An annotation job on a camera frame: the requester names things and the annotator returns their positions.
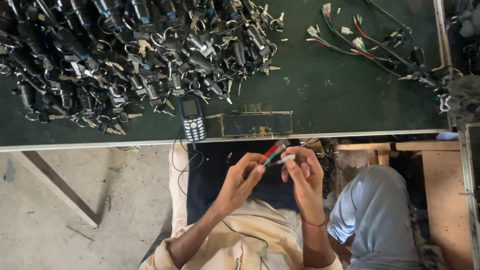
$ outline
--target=beige shirt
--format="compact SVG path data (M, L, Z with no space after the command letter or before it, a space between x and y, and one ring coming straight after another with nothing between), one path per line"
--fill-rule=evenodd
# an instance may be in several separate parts
M231 231L220 222L208 235L198 252L182 270L313 270L303 267L301 219L291 210L273 209L260 200L247 200L242 207L224 219L233 230L254 235L268 242ZM167 243L187 231L182 227L158 246L141 270L176 270L166 249ZM321 270L342 270L338 259Z

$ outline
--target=phone screen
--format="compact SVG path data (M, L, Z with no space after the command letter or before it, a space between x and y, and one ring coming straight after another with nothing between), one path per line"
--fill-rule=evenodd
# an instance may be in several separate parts
M183 114L184 117L190 117L198 114L195 100L190 99L183 101Z

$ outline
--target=concrete floor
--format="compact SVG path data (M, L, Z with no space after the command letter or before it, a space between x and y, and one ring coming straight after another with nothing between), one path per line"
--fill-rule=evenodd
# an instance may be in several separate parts
M39 154L96 213L97 230L31 174L0 153L0 270L138 269L160 233L171 226L170 145L139 153L115 148L46 150ZM109 167L127 167L114 180ZM111 195L111 211L106 198ZM86 239L66 226L79 230Z

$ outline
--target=mobile phone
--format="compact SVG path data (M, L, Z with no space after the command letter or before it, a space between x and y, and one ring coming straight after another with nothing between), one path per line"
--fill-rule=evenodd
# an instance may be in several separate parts
M180 114L187 141L196 143L205 140L204 118L197 96L185 95L180 98Z

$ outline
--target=green wire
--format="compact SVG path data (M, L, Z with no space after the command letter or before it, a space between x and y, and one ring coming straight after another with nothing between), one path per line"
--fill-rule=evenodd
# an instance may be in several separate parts
M327 44L328 46L332 46L332 45L328 44L328 42L326 42L326 41L325 41L324 39L322 39L321 37L319 37L319 36L317 36L317 35L315 35L315 36L316 36L319 40L321 40L321 41L323 41L325 44Z
M265 162L264 162L264 166L267 165L267 163L269 163L274 157L276 156L276 153L273 153Z
M325 21L327 22L327 25L328 25L328 27L330 28L330 30L332 30L332 32L333 32L333 28L330 26L330 23L328 22L326 15L324 15L324 19L325 19Z

